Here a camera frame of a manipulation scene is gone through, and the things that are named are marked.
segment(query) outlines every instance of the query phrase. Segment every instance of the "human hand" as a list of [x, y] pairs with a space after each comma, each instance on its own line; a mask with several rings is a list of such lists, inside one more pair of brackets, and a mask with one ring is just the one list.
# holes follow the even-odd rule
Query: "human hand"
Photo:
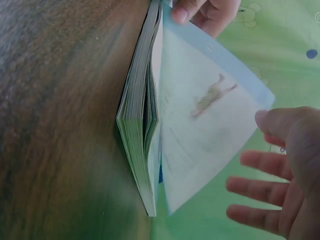
[[178, 24], [192, 23], [216, 38], [236, 17], [241, 0], [178, 0], [172, 18]]
[[281, 210], [231, 205], [227, 216], [288, 240], [320, 239], [320, 111], [310, 107], [258, 111], [255, 121], [266, 142], [285, 147], [286, 155], [246, 151], [241, 164], [288, 183], [230, 177], [226, 188]]

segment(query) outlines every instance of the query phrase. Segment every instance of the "dark wooden table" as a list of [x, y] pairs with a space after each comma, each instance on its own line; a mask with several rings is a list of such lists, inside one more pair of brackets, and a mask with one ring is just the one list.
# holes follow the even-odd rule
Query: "dark wooden table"
[[150, 0], [0, 0], [0, 240], [147, 240], [115, 117]]

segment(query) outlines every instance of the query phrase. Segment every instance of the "green fabric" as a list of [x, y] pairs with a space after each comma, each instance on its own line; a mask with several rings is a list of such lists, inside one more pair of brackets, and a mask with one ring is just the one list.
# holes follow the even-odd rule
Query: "green fabric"
[[[242, 0], [234, 22], [219, 37], [276, 95], [275, 108], [320, 108], [320, 1]], [[270, 145], [256, 131], [243, 149], [269, 151]], [[261, 230], [227, 219], [225, 210], [237, 203], [271, 206], [228, 193], [230, 175], [275, 180], [245, 168], [237, 155], [227, 167], [174, 215], [167, 216], [163, 185], [159, 188], [158, 217], [153, 220], [152, 240], [280, 240]]]

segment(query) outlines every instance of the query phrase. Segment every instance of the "light blue page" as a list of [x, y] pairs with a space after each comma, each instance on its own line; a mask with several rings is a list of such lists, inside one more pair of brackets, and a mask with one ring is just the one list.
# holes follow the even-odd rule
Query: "light blue page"
[[163, 7], [162, 171], [173, 213], [218, 174], [257, 129], [273, 93], [243, 63]]

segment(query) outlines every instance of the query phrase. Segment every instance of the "open book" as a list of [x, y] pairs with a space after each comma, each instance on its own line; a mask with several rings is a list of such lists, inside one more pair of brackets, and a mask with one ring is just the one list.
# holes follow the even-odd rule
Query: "open book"
[[236, 57], [171, 7], [152, 0], [116, 121], [150, 217], [162, 165], [172, 214], [217, 175], [257, 129], [272, 92]]

